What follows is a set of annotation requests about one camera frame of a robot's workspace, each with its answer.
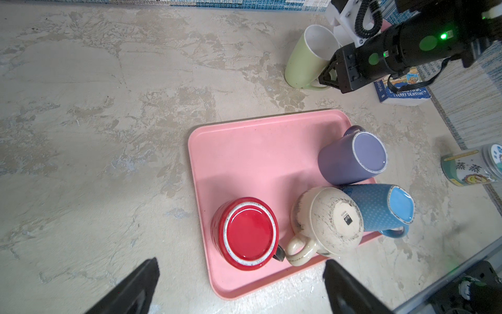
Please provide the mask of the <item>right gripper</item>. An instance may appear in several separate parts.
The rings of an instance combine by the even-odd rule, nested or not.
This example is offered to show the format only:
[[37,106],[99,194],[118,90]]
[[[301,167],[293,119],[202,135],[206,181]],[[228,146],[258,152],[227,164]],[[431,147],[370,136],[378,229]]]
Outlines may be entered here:
[[369,62],[369,57],[377,51],[376,45],[376,41],[367,41],[360,47],[354,43],[341,47],[319,75],[319,83],[346,94],[376,81],[375,66]]

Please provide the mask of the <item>light green mug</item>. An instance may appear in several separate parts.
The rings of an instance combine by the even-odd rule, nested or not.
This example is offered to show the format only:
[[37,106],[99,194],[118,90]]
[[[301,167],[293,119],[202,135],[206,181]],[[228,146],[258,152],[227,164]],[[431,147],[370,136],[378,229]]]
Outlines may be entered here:
[[318,77],[340,45],[333,33],[321,25],[310,25],[297,42],[286,65],[284,78],[293,88],[321,91],[329,86]]

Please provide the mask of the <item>purple mug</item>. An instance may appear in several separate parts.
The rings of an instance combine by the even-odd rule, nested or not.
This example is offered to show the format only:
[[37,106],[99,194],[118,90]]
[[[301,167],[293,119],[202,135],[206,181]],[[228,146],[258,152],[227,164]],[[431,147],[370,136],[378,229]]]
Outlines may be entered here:
[[384,172],[387,163],[388,153],[383,142],[357,125],[318,154],[319,170],[333,186],[371,179]]

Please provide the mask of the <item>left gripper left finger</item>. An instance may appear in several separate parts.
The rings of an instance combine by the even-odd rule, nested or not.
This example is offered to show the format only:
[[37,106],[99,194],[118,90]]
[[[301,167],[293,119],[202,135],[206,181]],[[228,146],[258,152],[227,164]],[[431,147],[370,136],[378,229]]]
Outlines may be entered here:
[[157,258],[145,260],[86,313],[147,314],[159,275]]

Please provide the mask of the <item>red mug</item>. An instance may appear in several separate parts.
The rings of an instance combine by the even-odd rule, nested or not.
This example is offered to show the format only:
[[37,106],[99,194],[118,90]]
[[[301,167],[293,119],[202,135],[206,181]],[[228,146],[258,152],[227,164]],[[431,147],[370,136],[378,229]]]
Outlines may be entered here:
[[243,197],[222,204],[213,215],[210,235],[223,259],[234,268],[254,271],[270,260],[283,262],[280,229],[272,209],[262,200]]

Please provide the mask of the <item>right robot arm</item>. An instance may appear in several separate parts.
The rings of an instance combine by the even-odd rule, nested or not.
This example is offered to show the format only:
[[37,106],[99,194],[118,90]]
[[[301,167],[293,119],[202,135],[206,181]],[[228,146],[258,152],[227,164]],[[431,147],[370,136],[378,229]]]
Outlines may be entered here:
[[332,1],[328,21],[349,42],[333,53],[319,83],[345,94],[438,60],[442,68],[455,60],[469,68],[501,40],[500,1],[396,1],[396,8],[414,16],[382,30],[378,1]]

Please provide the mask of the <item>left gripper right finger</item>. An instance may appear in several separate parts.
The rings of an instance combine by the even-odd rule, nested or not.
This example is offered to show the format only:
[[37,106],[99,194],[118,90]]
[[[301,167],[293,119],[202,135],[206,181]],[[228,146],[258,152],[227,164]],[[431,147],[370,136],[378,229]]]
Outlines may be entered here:
[[392,314],[385,304],[335,260],[326,261],[323,280],[332,313]]

